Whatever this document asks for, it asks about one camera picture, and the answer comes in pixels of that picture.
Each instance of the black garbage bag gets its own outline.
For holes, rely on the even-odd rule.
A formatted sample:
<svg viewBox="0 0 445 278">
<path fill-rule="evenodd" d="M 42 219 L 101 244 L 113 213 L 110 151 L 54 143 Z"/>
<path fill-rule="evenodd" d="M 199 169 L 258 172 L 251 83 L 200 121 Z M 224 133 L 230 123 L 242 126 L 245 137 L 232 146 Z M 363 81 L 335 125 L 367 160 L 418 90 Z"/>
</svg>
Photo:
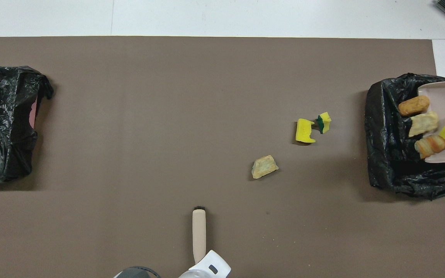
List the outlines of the black garbage bag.
<svg viewBox="0 0 445 278">
<path fill-rule="evenodd" d="M 0 181 L 32 171 L 37 141 L 33 113 L 37 114 L 44 96 L 50 99 L 53 88 L 40 72 L 30 67 L 0 67 Z"/>
<path fill-rule="evenodd" d="M 397 106 L 418 95 L 419 86 L 445 81 L 444 77 L 403 74 L 370 87 L 365 103 L 365 132 L 370 185 L 429 200 L 445 196 L 445 163 L 426 163 L 408 138 L 409 117 Z"/>
</svg>

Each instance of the brush handle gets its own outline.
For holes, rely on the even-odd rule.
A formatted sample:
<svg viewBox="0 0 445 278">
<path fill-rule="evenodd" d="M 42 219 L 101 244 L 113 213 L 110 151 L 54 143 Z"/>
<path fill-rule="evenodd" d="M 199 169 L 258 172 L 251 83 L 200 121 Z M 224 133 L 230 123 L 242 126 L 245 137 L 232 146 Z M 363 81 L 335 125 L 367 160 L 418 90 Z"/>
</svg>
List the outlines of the brush handle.
<svg viewBox="0 0 445 278">
<path fill-rule="evenodd" d="M 197 264 L 206 254 L 205 209 L 203 207 L 196 207 L 192 213 L 192 242 L 193 259 Z"/>
</svg>

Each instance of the brown paper mat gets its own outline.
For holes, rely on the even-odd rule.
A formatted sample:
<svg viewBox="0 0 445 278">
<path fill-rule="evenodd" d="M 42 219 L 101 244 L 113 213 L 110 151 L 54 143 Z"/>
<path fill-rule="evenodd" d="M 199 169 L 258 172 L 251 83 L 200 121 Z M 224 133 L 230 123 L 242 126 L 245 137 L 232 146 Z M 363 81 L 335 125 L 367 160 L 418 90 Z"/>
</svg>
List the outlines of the brown paper mat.
<svg viewBox="0 0 445 278">
<path fill-rule="evenodd" d="M 0 277 L 113 277 L 193 265 L 191 210 L 230 277 L 445 276 L 445 198 L 369 186 L 365 92 L 435 74 L 430 41 L 0 37 L 0 66 L 56 90 L 34 172 L 0 192 Z M 328 111 L 295 144 L 295 121 Z M 280 170 L 254 181 L 253 161 Z"/>
</svg>

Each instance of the bread piece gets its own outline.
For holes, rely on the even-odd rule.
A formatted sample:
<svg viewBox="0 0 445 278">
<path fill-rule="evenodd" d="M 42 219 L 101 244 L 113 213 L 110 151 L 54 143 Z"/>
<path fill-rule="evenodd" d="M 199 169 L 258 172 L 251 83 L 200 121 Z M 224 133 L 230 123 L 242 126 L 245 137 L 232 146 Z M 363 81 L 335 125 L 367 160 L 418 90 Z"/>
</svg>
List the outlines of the bread piece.
<svg viewBox="0 0 445 278">
<path fill-rule="evenodd" d="M 253 178 L 261 178 L 277 169 L 279 169 L 279 167 L 277 167 L 274 158 L 271 155 L 266 155 L 255 160 L 254 166 L 252 167 L 252 176 Z"/>
<path fill-rule="evenodd" d="M 415 135 L 436 129 L 438 126 L 438 116 L 436 112 L 430 111 L 425 114 L 411 117 L 411 122 L 408 137 L 413 137 Z"/>
<path fill-rule="evenodd" d="M 430 100 L 425 95 L 419 95 L 410 100 L 401 102 L 398 106 L 399 114 L 403 117 L 425 113 L 429 108 Z"/>
<path fill-rule="evenodd" d="M 415 150 L 420 153 L 420 158 L 424 159 L 445 150 L 445 140 L 438 135 L 431 135 L 415 142 Z"/>
</svg>

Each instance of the pastry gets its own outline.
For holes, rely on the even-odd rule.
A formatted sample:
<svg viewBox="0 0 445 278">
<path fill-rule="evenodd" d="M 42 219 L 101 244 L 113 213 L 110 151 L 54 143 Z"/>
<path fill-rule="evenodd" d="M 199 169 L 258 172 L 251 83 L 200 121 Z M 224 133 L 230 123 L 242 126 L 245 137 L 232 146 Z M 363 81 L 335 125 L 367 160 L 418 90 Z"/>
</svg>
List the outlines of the pastry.
<svg viewBox="0 0 445 278">
<path fill-rule="evenodd" d="M 425 111 L 427 111 L 429 105 L 429 98 L 425 95 L 419 95 L 418 97 L 414 97 L 410 100 L 401 102 L 398 106 L 399 114 L 401 114 L 401 116 L 407 117 L 424 113 Z"/>
<path fill-rule="evenodd" d="M 415 142 L 415 150 L 420 153 L 420 158 L 427 158 L 434 153 L 440 153 L 445 149 L 444 138 L 438 135 L 431 135 Z"/>
</svg>

